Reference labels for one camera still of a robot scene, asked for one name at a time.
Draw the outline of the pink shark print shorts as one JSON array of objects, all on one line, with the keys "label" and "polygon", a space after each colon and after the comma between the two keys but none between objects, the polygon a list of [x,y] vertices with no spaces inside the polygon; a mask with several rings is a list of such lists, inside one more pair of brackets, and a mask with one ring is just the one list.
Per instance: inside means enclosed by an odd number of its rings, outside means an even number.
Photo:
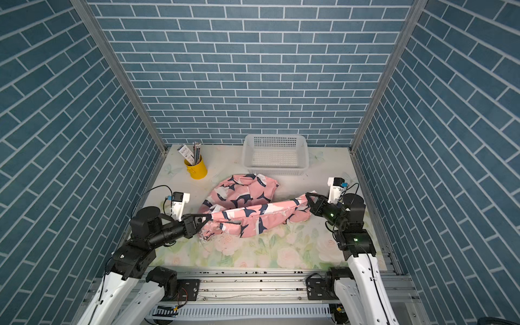
[{"label": "pink shark print shorts", "polygon": [[236,174],[223,180],[199,209],[211,216],[200,238],[208,241],[220,234],[250,238],[286,223],[307,221],[311,212],[306,195],[275,202],[278,187],[275,179],[262,174]]}]

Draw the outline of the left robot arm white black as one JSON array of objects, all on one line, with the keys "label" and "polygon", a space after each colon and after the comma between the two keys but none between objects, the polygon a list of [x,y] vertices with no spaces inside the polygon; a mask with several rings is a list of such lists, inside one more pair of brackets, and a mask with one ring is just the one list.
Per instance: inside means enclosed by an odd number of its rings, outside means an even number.
[{"label": "left robot arm white black", "polygon": [[148,270],[156,250],[180,238],[192,238],[212,220],[210,214],[187,214],[180,220],[161,213],[158,207],[139,210],[131,219],[131,236],[107,261],[99,289],[79,319],[80,324],[141,324],[160,301],[176,300],[177,314],[195,300],[199,281],[185,287],[173,269]]}]

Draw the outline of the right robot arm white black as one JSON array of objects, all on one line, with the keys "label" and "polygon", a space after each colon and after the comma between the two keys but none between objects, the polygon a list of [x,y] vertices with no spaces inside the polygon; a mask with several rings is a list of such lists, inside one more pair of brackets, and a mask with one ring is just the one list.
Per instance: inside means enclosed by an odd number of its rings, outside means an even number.
[{"label": "right robot arm white black", "polygon": [[310,212],[332,225],[333,238],[347,266],[330,268],[321,291],[339,300],[333,312],[337,324],[398,324],[383,285],[375,245],[364,229],[366,205],[358,194],[346,193],[328,199],[315,193],[305,194]]}]

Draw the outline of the floral table mat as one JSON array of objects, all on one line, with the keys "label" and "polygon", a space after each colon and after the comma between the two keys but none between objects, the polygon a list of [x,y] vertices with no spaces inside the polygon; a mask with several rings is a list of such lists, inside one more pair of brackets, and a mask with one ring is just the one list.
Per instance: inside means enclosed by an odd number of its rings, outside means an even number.
[{"label": "floral table mat", "polygon": [[[187,192],[190,201],[184,213],[196,213],[204,199],[221,181],[234,174],[245,174],[240,146],[204,146],[204,163],[208,173],[193,180],[183,157],[174,149],[166,155],[154,179],[154,190],[145,206],[168,208],[164,203],[170,191]],[[310,166],[299,176],[276,175],[280,184],[276,202],[296,198],[306,192],[329,192],[329,177],[342,177],[348,184],[357,182],[351,155],[346,148],[310,148]],[[258,269],[317,269],[345,265],[342,252],[325,226],[325,220],[312,216],[305,222],[277,226],[265,234],[239,239],[229,234],[203,241],[198,237],[182,238],[171,247],[156,251],[153,266],[185,268],[258,268]]]}]

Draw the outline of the yellow pen cup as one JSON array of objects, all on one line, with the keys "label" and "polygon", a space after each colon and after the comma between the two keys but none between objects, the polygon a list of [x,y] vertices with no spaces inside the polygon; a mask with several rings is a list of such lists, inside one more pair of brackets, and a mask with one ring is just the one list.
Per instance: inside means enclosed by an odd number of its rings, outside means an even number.
[{"label": "yellow pen cup", "polygon": [[208,171],[204,164],[203,157],[200,157],[200,161],[197,165],[190,165],[187,160],[184,160],[184,164],[193,180],[201,180],[207,176]]}]

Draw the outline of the pens in cup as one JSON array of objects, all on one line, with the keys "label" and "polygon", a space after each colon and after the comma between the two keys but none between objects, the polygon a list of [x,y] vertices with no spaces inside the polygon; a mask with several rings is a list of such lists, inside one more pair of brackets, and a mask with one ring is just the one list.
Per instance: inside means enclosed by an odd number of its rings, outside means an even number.
[{"label": "pens in cup", "polygon": [[193,165],[197,165],[200,162],[200,150],[201,150],[201,143],[194,142],[193,143],[193,153],[194,153],[194,163]]}]

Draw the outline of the white paper card in cup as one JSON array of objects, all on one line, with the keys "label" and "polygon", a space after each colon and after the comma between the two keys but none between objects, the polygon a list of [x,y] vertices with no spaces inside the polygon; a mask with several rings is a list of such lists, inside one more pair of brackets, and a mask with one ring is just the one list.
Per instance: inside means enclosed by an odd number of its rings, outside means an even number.
[{"label": "white paper card in cup", "polygon": [[194,153],[185,144],[181,145],[177,149],[177,152],[184,157],[184,159],[188,162],[188,165],[194,165],[196,163]]}]

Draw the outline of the white plastic mesh basket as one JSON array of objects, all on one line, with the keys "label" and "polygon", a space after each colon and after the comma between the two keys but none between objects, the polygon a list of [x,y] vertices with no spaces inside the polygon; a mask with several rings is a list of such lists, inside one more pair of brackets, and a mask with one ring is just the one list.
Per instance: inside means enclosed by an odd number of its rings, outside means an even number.
[{"label": "white plastic mesh basket", "polygon": [[249,134],[242,147],[242,164],[250,173],[265,176],[300,176],[310,166],[302,135]]}]

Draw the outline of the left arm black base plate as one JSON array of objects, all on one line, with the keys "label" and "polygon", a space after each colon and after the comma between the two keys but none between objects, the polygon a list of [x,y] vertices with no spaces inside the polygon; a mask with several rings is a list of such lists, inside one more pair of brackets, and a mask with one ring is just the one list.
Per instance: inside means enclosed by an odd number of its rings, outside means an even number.
[{"label": "left arm black base plate", "polygon": [[165,287],[165,296],[162,301],[196,301],[199,294],[200,280],[198,279],[177,279],[170,282]]}]

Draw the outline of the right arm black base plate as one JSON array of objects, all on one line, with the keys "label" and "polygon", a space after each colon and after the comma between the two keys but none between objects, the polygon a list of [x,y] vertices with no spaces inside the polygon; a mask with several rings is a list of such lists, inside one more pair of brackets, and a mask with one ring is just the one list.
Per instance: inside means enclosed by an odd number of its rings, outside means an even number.
[{"label": "right arm black base plate", "polygon": [[334,283],[339,279],[339,275],[331,271],[325,275],[317,272],[310,274],[305,278],[307,298],[310,301],[338,301]]}]

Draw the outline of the aluminium mounting rail frame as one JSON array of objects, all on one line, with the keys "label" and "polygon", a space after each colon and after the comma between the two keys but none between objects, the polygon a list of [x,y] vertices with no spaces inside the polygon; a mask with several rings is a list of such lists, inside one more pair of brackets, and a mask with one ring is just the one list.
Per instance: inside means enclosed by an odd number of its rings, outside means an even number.
[{"label": "aluminium mounting rail frame", "polygon": [[[315,272],[298,271],[212,271],[176,272],[177,279],[200,280],[199,294],[192,305],[269,305],[327,304],[331,311],[339,311],[339,301],[310,301],[307,298],[305,278]],[[426,324],[425,309],[410,277],[380,272],[398,324]],[[157,306],[177,307],[177,301],[160,301]],[[169,321],[147,320],[151,324]]]}]

